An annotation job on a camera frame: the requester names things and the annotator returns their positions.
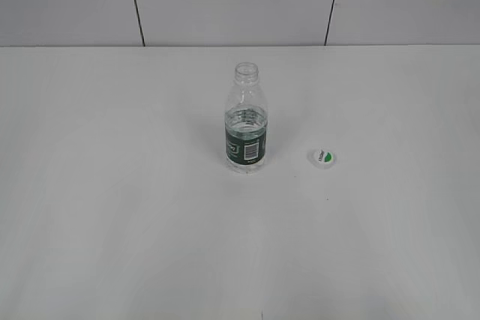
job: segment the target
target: bottle label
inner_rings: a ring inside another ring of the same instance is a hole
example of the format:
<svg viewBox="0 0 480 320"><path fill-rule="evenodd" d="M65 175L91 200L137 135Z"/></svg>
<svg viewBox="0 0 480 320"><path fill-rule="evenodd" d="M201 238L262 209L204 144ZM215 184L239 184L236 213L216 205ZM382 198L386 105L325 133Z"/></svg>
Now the bottle label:
<svg viewBox="0 0 480 320"><path fill-rule="evenodd" d="M239 165L250 165L261 161L265 156L267 132L257 138L243 140L237 138L225 130L226 134L226 155Z"/></svg>

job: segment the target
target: clear plastic bottle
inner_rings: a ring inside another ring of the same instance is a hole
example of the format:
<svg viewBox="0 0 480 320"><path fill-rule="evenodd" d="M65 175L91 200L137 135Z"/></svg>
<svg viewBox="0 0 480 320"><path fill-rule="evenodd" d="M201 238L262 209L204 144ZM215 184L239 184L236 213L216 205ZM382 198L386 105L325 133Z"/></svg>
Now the clear plastic bottle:
<svg viewBox="0 0 480 320"><path fill-rule="evenodd" d="M226 161L237 172L255 172L265 162L268 114L259 82L255 64L236 66L225 106L225 133Z"/></svg>

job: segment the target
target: water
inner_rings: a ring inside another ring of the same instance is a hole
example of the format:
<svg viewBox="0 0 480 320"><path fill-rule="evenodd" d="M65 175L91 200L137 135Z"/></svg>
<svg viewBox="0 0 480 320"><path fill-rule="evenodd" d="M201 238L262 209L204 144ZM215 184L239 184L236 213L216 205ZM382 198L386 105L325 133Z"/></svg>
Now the water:
<svg viewBox="0 0 480 320"><path fill-rule="evenodd" d="M225 129L229 135L242 141L255 139L266 132L267 113L258 106L236 106L225 113ZM238 172L253 172L263 165L265 157L250 165L234 163L228 157L227 160Z"/></svg>

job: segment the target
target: white wall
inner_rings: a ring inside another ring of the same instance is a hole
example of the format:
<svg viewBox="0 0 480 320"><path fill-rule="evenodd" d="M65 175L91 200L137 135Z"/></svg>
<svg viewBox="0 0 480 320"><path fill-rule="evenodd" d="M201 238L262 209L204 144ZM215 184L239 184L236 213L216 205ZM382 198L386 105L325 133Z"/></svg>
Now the white wall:
<svg viewBox="0 0 480 320"><path fill-rule="evenodd" d="M480 0L336 0L329 44L480 43Z"/></svg>
<svg viewBox="0 0 480 320"><path fill-rule="evenodd" d="M0 0L0 46L140 45L133 0Z"/></svg>
<svg viewBox="0 0 480 320"><path fill-rule="evenodd" d="M332 0L137 0L147 45L323 44ZM336 0L328 44L480 43L480 0ZM0 0L0 46L142 44L134 0Z"/></svg>
<svg viewBox="0 0 480 320"><path fill-rule="evenodd" d="M321 44L332 0L138 0L147 45Z"/></svg>

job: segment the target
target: grout line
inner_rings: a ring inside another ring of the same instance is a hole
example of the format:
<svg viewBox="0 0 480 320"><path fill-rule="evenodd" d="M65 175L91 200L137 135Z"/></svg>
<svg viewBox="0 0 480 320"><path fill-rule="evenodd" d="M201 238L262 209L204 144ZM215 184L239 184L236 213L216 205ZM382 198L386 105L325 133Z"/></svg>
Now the grout line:
<svg viewBox="0 0 480 320"><path fill-rule="evenodd" d="M142 45L145 46L145 38L143 37L143 29L142 29L142 22L140 21L140 13L138 11L138 4L137 0L133 0L135 3L135 11L136 11L136 20L138 21L138 27L140 29L140 36L142 37Z"/></svg>
<svg viewBox="0 0 480 320"><path fill-rule="evenodd" d="M332 14L333 14L333 8L335 6L335 0L331 0L331 8L330 8L330 16L328 18L328 25L327 25L327 32L325 33L325 42L323 43L324 46L327 45L327 41L329 39L329 32L330 32L330 23L332 22Z"/></svg>

